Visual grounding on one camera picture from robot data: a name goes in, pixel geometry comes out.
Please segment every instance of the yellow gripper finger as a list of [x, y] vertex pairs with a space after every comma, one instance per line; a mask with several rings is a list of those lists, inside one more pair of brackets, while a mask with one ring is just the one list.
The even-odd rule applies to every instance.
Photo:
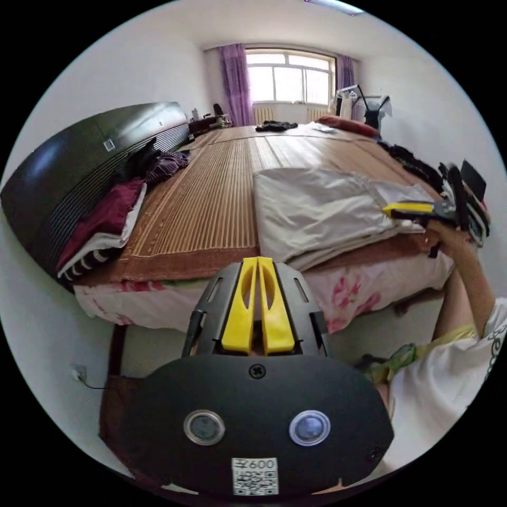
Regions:
[[382, 208], [382, 212], [391, 217], [392, 211], [398, 212], [416, 212], [416, 213], [432, 213], [433, 205], [429, 202], [395, 202], [388, 204]]
[[[222, 347], [225, 350], [250, 353], [254, 330], [257, 259], [257, 257], [243, 259], [226, 327], [222, 334]], [[245, 298], [249, 292], [249, 300], [245, 304]]]
[[259, 278], [264, 353], [290, 352], [295, 341], [272, 259], [259, 257]]

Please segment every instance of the hand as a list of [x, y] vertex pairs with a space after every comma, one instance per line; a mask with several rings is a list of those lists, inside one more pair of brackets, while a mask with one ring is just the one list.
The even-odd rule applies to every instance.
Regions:
[[471, 240], [468, 232], [445, 226], [436, 220], [430, 220], [424, 234], [421, 249], [429, 252], [430, 249], [440, 243], [442, 253], [456, 261], [463, 253], [470, 253], [469, 243]]

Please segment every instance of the radiator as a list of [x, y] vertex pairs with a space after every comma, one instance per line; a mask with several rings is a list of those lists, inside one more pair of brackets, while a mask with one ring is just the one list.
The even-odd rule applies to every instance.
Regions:
[[306, 120], [308, 123], [311, 121], [317, 121], [319, 118], [323, 117], [324, 115], [327, 115], [327, 109], [314, 109], [314, 108], [307, 108], [306, 109]]
[[253, 115], [256, 125], [262, 125], [266, 120], [275, 119], [275, 111], [272, 107], [254, 107]]

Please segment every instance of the person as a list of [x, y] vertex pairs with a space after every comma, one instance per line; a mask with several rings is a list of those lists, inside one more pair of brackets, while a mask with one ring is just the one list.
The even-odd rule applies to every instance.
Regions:
[[376, 471], [360, 482], [411, 463], [452, 428], [491, 372], [507, 333], [507, 298], [495, 298], [467, 234], [432, 221], [421, 237], [427, 252], [440, 243], [454, 270], [432, 341], [405, 345], [367, 372], [395, 436]]

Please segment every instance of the qr code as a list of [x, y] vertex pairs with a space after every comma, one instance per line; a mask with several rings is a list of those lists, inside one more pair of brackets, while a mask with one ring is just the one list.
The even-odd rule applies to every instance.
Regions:
[[232, 460], [235, 495], [277, 495], [278, 467], [274, 458]]

